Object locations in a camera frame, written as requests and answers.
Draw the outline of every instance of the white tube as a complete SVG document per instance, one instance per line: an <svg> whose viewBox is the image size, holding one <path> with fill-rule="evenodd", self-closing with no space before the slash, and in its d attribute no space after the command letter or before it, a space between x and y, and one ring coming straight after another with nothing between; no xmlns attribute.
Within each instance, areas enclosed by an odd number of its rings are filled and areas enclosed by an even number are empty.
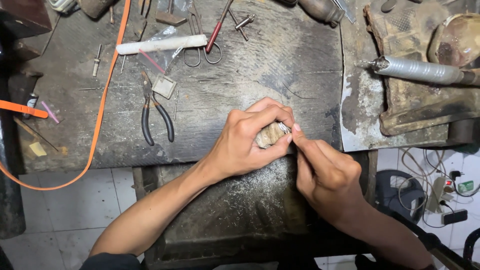
<svg viewBox="0 0 480 270"><path fill-rule="evenodd" d="M207 45L207 37L205 35L187 36L187 37L173 37L161 40L133 42L117 45L119 55L136 54L141 49L144 52L201 47Z"/></svg>

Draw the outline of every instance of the fingernail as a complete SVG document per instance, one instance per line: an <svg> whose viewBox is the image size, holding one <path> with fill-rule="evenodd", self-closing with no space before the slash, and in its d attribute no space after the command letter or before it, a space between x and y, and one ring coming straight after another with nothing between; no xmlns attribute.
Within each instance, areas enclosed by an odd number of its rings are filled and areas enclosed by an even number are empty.
<svg viewBox="0 0 480 270"><path fill-rule="evenodd" d="M297 131L301 131L300 125L298 125L297 123L293 124L293 128Z"/></svg>

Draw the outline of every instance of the hammer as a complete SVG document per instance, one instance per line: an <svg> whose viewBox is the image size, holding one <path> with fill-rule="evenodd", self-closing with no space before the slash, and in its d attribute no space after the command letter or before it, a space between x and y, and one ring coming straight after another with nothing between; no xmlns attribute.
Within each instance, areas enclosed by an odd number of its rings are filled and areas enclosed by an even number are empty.
<svg viewBox="0 0 480 270"><path fill-rule="evenodd" d="M159 23L164 23L173 26L179 26L187 21L187 18L182 18L179 16L173 15L173 0L168 1L167 12L157 10L155 14L155 19Z"/></svg>

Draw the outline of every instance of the hand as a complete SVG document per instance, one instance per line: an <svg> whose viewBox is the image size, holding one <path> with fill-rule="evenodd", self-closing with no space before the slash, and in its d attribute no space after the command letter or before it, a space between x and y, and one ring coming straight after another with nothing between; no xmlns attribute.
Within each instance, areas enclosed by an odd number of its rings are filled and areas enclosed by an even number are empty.
<svg viewBox="0 0 480 270"><path fill-rule="evenodd" d="M275 121L290 128L295 122L292 108L271 98L263 98L245 111L232 110L228 114L220 137L200 161L215 172L215 182L262 168L287 154L292 134L285 134L267 149L260 149L254 143L257 133Z"/></svg>
<svg viewBox="0 0 480 270"><path fill-rule="evenodd" d="M323 140L309 140L295 123L293 142L298 147L297 188L327 222L348 233L365 210L359 178L361 166Z"/></svg>

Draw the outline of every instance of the orange strap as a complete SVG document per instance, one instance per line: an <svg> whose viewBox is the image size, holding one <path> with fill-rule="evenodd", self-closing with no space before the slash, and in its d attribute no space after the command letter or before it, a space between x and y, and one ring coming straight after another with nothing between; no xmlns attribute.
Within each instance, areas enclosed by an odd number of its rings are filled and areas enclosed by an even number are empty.
<svg viewBox="0 0 480 270"><path fill-rule="evenodd" d="M30 108L25 105L20 105L17 103L13 102L8 102L4 100L0 100L0 109L6 109L6 110L12 110L12 111L17 111L17 112L24 112L31 114L36 117L41 117L41 118L47 118L48 117L48 112L43 111L43 110L37 110L34 108Z"/></svg>
<svg viewBox="0 0 480 270"><path fill-rule="evenodd" d="M123 8L123 16L122 16L122 19L121 19L120 31L119 31L119 35L118 35L118 38L117 38L117 45L121 44L121 42L123 40L123 34L125 33L125 28L127 26L128 13L130 11L130 1L131 0L125 0L125 7ZM72 184L73 182L77 181L80 177L82 177L86 173L86 171L90 167L90 164L92 164L96 142L98 140L98 135L100 134L100 127L102 126L103 110L104 110L104 107L105 107L105 100L107 99L108 85L110 83L110 79L112 78L113 68L115 67L115 62L117 61L118 55L119 54L118 54L117 50L115 50L115 52L113 53L112 64L110 65L110 72L108 74L107 83L105 84L105 89L103 90L102 100L100 101L100 108L98 109L98 115L96 117L95 132L93 134L92 146L90 148L90 155L88 157L88 162L87 162L87 165L85 166L85 169L77 177L75 177L75 179L71 180L70 182L59 185L59 186L54 186L54 187L36 187L36 186L32 186L32 185L29 185L29 184L22 183L20 180L15 178L11 173L9 173L8 170L5 169L3 164L0 162L0 170L5 175L7 175L10 179L12 179L13 181L17 182L18 184L20 184L24 187L28 187L28 188L35 189L35 190L54 190L54 189L59 189L59 188L66 187L66 186Z"/></svg>

